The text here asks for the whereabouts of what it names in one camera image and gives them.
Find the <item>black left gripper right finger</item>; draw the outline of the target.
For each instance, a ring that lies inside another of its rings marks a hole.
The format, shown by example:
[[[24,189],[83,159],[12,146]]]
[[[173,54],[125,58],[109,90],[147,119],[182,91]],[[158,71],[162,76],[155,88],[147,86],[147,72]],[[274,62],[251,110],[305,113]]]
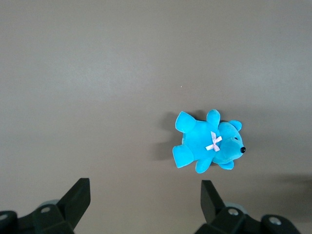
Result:
[[[266,214],[257,221],[235,206],[226,206],[210,180],[201,182],[200,205],[205,217],[197,234],[300,234],[288,219]]]

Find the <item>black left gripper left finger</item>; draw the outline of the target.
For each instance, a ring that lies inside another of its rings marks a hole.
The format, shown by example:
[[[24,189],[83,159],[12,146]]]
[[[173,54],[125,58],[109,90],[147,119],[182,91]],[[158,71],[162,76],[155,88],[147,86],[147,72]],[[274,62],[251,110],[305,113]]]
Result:
[[[90,179],[80,178],[56,204],[41,205],[20,218],[14,211],[1,211],[0,232],[2,234],[73,234],[90,202]]]

